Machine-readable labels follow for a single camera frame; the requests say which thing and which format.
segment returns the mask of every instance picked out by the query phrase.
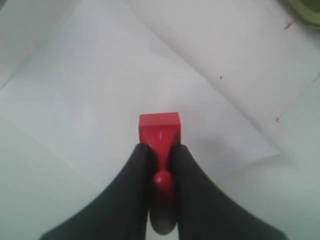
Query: red object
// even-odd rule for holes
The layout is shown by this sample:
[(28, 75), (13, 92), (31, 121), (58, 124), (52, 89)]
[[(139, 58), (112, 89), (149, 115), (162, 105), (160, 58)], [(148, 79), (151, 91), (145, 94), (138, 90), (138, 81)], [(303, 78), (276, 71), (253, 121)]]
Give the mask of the red object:
[(150, 219), (153, 229), (161, 234), (170, 233), (176, 226), (175, 179), (169, 171), (169, 154), (173, 144), (181, 141), (181, 122), (177, 112), (140, 115), (140, 143), (153, 150), (157, 173), (152, 180), (153, 199)]

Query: white sheet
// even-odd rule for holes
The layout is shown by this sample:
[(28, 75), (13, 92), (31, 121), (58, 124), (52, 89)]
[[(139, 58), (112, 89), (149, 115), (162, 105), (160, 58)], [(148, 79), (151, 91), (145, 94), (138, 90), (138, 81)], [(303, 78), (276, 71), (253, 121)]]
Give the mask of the white sheet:
[(138, 143), (139, 115), (179, 112), (213, 179), (277, 150), (118, 1), (83, 0), (0, 92), (0, 114), (104, 188)]

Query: red mark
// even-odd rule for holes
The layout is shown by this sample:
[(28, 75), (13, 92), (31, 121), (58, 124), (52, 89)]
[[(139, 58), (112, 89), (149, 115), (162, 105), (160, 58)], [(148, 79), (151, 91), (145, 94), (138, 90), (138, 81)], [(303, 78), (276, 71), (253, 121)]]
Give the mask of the red mark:
[(293, 20), (292, 22), (287, 23), (284, 29), (288, 30), (291, 27), (291, 25), (294, 24), (295, 22), (296, 20)]
[(296, 96), (292, 102), (287, 106), (287, 108), (283, 111), (283, 113), (275, 119), (275, 121), (280, 124), (282, 121), (282, 117), (294, 106), (294, 104), (305, 94), (306, 91), (308, 91), (311, 86), (317, 81), (317, 80), (320, 80), (320, 72), (318, 72), (318, 76), (313, 79), (313, 81), (311, 83), (309, 83), (300, 93), (298, 96)]

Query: white paper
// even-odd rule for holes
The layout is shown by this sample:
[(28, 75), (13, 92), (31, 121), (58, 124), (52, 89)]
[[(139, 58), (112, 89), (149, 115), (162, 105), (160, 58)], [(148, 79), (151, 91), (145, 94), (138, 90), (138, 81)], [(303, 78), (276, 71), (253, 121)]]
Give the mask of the white paper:
[(100, 188), (138, 143), (139, 115), (161, 112), (179, 112), (212, 179), (278, 153), (118, 1), (82, 1), (0, 92), (4, 118)]

